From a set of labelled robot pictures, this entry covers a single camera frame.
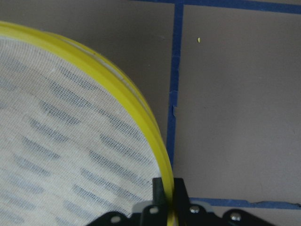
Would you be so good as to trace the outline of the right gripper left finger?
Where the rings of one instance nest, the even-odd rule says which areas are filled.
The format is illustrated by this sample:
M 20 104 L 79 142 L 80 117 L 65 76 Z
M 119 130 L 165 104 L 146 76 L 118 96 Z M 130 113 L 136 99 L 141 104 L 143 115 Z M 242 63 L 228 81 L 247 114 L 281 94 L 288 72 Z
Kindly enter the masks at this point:
M 162 178 L 152 179 L 152 204 L 155 206 L 167 207 L 167 199 Z

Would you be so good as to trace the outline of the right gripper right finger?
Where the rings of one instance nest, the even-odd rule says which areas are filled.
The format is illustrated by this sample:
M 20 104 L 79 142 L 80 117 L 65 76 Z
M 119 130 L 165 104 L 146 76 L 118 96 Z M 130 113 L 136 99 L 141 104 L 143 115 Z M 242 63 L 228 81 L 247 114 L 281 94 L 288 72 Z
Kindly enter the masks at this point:
M 174 207 L 187 209 L 190 206 L 189 196 L 182 178 L 174 178 Z

